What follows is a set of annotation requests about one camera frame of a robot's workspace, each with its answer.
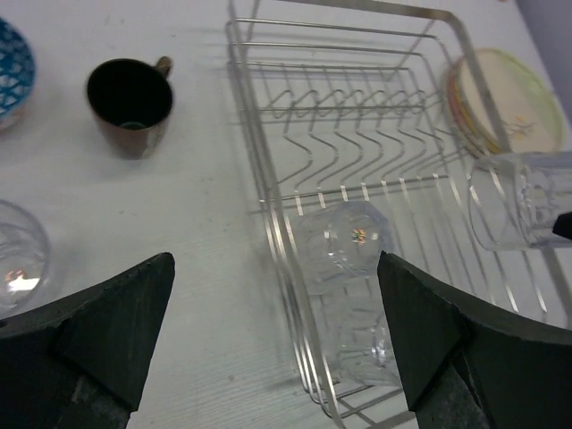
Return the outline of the brown striped mug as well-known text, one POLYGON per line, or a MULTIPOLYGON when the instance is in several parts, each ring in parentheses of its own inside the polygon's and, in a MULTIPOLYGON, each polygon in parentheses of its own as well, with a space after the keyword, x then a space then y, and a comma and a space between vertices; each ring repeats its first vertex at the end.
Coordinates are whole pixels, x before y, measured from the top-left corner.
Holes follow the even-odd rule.
POLYGON ((169 56, 154 65, 116 58, 89 74, 89 108, 105 140, 123 157, 145 158, 161 142, 174 106, 172 67, 169 56))

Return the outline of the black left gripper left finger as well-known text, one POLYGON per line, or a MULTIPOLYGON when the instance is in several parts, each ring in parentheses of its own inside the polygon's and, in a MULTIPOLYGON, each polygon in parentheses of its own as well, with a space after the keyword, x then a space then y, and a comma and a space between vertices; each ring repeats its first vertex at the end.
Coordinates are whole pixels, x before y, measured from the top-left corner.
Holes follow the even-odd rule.
POLYGON ((3 428, 124 428, 175 277, 168 252, 1 321, 3 428))

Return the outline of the blue patterned bowl red outside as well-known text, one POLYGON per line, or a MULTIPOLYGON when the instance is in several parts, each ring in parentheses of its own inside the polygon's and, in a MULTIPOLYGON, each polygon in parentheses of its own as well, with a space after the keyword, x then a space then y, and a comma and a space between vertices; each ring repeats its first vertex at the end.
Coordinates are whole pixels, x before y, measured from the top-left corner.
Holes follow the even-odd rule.
POLYGON ((35 87, 37 67, 28 40, 9 21, 1 19, 1 130, 23 116, 35 87))

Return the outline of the cream plate yellow band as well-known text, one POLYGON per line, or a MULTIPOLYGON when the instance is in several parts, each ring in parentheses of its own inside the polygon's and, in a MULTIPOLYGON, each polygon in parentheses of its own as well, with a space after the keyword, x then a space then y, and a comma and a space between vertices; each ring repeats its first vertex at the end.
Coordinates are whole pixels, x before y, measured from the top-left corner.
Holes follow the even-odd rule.
POLYGON ((456 89, 457 68, 458 61, 450 67, 444 79, 449 121, 455 128, 465 148, 475 158, 498 155, 500 150, 488 139, 480 135, 478 131, 473 130, 467 123, 456 89))

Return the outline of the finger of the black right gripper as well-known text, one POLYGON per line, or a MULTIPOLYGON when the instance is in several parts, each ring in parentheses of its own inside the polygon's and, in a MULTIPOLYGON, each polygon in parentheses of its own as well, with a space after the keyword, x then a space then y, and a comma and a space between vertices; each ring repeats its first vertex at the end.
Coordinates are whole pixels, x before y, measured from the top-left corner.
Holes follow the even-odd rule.
POLYGON ((552 233, 566 240, 572 240, 572 212, 560 214, 552 227, 552 233))

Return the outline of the clear glass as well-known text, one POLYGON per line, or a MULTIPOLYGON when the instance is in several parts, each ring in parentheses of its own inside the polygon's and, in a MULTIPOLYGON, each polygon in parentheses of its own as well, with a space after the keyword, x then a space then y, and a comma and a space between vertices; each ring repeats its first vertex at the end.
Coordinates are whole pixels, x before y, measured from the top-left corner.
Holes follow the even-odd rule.
POLYGON ((395 249, 390 221, 367 201, 343 201, 308 214, 293 233, 310 295, 375 274, 381 253, 395 249))
POLYGON ((47 283, 51 243, 44 225, 24 207, 1 200, 1 316, 28 304, 47 283))
POLYGON ((330 308, 335 361, 349 379, 400 387, 400 374, 380 295, 334 298, 330 308))
POLYGON ((488 250, 569 248, 552 233, 571 212, 571 153, 528 152, 482 157, 468 182, 470 222, 488 250))

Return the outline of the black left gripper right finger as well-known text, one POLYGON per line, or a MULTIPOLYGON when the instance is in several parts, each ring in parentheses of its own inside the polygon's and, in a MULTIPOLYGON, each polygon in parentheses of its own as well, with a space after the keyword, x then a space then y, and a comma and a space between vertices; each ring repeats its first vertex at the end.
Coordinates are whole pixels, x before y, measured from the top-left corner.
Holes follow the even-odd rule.
POLYGON ((421 428, 569 428, 571 332, 383 252, 377 266, 408 409, 421 428))

